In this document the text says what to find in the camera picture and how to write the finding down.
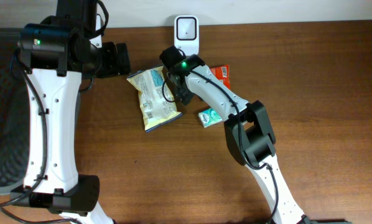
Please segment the yellow snack bag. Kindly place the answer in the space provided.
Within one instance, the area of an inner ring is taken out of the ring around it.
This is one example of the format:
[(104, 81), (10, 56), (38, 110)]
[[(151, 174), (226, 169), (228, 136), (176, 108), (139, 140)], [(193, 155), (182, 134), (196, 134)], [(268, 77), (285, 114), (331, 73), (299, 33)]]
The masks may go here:
[(139, 107), (147, 133), (182, 116), (171, 90), (164, 83), (163, 69), (163, 65), (156, 65), (126, 78), (138, 91)]

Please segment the red Hacks candy bag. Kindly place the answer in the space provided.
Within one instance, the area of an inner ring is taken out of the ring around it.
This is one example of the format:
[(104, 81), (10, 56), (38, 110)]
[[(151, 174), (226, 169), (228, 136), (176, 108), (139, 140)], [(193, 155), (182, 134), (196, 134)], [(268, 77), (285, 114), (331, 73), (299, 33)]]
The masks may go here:
[(227, 88), (231, 88), (230, 85), (230, 66), (229, 65), (222, 65), (218, 67), (212, 67), (210, 68), (210, 71), (214, 76), (216, 76), (219, 81), (224, 84)]

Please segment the teal tissue pack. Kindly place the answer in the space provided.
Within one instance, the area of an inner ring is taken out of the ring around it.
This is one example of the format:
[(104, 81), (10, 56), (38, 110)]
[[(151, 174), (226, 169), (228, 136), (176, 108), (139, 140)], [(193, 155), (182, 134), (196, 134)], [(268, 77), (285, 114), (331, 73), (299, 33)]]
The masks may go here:
[(212, 108), (199, 112), (198, 117), (204, 128), (213, 126), (223, 121), (220, 115)]

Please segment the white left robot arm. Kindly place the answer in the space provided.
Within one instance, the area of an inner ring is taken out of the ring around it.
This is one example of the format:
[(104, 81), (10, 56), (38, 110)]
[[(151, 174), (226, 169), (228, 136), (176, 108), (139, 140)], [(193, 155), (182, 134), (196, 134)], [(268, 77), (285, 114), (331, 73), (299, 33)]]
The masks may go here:
[(103, 42), (102, 1), (59, 1), (56, 13), (21, 30), (0, 30), (0, 203), (44, 208), (58, 222), (112, 223), (100, 180), (75, 161), (83, 80), (130, 72), (125, 44)]

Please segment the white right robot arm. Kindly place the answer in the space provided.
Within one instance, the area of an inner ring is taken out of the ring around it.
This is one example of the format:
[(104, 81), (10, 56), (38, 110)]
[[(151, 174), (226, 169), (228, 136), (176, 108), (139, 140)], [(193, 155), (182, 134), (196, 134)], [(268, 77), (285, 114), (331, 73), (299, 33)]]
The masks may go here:
[(159, 58), (174, 86), (177, 101), (187, 105), (193, 96), (198, 96), (223, 120), (230, 154), (252, 173), (269, 205), (268, 222), (309, 223), (279, 168), (276, 137), (265, 106), (233, 93), (198, 55), (187, 56), (171, 46)]

